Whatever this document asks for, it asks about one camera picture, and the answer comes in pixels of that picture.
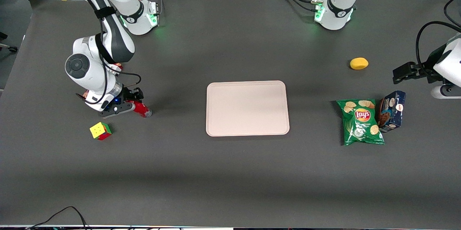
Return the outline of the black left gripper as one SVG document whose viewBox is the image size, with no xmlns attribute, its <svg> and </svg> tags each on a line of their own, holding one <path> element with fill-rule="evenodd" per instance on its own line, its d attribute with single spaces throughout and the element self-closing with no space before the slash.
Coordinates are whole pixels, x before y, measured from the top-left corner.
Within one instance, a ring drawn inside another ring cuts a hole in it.
<svg viewBox="0 0 461 230">
<path fill-rule="evenodd" d="M 420 79 L 420 75 L 424 75 L 428 82 L 443 81 L 443 76 L 434 70 L 434 65 L 443 56 L 447 45 L 442 45 L 436 50 L 433 50 L 426 61 L 420 66 L 415 62 L 407 62 L 393 70 L 393 84 L 397 85 L 406 80 Z"/>
</svg>

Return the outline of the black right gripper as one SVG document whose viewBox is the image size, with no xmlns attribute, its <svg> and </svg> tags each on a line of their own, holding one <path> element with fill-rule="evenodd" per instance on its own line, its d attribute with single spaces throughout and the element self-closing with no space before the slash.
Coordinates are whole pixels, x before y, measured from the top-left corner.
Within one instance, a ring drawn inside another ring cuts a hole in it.
<svg viewBox="0 0 461 230">
<path fill-rule="evenodd" d="M 123 87 L 120 94 L 114 98 L 115 105 L 121 105 L 129 100 L 141 102 L 144 99 L 143 91 L 140 88 L 129 89 Z"/>
</svg>

